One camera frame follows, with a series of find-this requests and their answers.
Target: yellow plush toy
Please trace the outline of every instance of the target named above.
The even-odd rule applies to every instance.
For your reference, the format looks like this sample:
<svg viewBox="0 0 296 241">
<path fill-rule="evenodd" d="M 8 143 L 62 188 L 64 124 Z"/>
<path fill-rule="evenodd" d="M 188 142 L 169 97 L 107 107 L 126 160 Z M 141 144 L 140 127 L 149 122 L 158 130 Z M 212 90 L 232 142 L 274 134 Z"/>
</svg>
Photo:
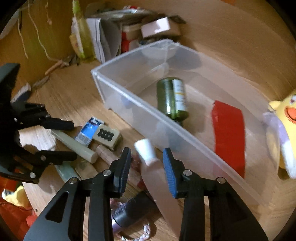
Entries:
<svg viewBox="0 0 296 241">
<path fill-rule="evenodd" d="M 296 178 L 296 90 L 283 101 L 269 103 L 278 117 L 278 137 L 281 149 L 279 166 L 286 169 L 290 178 Z"/>
</svg>

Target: plush toy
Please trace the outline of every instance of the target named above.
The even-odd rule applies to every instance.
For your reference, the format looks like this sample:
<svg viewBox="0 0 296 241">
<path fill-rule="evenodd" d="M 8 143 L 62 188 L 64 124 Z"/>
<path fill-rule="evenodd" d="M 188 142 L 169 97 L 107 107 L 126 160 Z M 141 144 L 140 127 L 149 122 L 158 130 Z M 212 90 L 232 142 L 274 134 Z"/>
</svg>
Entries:
<svg viewBox="0 0 296 241">
<path fill-rule="evenodd" d="M 269 124 L 275 127 L 280 145 L 279 167 L 286 169 L 290 178 L 296 178 L 296 90 L 283 101 L 269 103 L 275 116 L 269 115 Z M 268 139 L 269 150 L 274 148 Z"/>
</svg>

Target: jar label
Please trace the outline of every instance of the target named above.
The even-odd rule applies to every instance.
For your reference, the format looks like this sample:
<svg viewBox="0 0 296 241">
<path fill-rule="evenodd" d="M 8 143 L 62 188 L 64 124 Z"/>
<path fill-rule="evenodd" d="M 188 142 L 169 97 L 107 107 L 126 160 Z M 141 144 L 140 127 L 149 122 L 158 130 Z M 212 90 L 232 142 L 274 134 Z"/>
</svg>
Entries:
<svg viewBox="0 0 296 241">
<path fill-rule="evenodd" d="M 187 111 L 186 96 L 185 96 L 183 81 L 174 79 L 173 88 L 174 88 L 174 95 L 175 95 L 176 110 Z"/>
</svg>

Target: clear plastic container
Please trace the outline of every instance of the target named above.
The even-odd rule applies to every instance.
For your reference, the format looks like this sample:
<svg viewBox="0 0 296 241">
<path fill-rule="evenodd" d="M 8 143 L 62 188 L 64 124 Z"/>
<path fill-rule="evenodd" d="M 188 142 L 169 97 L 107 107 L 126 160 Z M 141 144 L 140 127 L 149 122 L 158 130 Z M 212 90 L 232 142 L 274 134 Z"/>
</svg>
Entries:
<svg viewBox="0 0 296 241">
<path fill-rule="evenodd" d="M 247 204 L 266 205 L 279 181 L 278 164 L 266 145 L 263 113 L 268 102 L 246 79 L 195 50 L 161 40 L 92 70 L 105 107 L 112 109 L 154 146 L 170 147 L 176 159 L 201 177 L 224 177 Z M 157 110 L 156 83 L 184 81 L 189 118 L 184 128 Z M 215 100 L 242 110 L 245 121 L 245 179 L 214 153 L 211 111 Z"/>
</svg>

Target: barcode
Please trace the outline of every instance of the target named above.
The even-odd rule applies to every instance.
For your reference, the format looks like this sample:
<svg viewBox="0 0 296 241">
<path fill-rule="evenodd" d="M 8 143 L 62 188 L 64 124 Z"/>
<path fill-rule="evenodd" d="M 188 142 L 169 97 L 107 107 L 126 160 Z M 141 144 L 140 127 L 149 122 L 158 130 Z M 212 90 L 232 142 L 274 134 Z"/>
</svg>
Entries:
<svg viewBox="0 0 296 241">
<path fill-rule="evenodd" d="M 76 136 L 75 140 L 85 146 L 88 146 L 91 143 L 91 139 L 81 132 Z"/>
</svg>

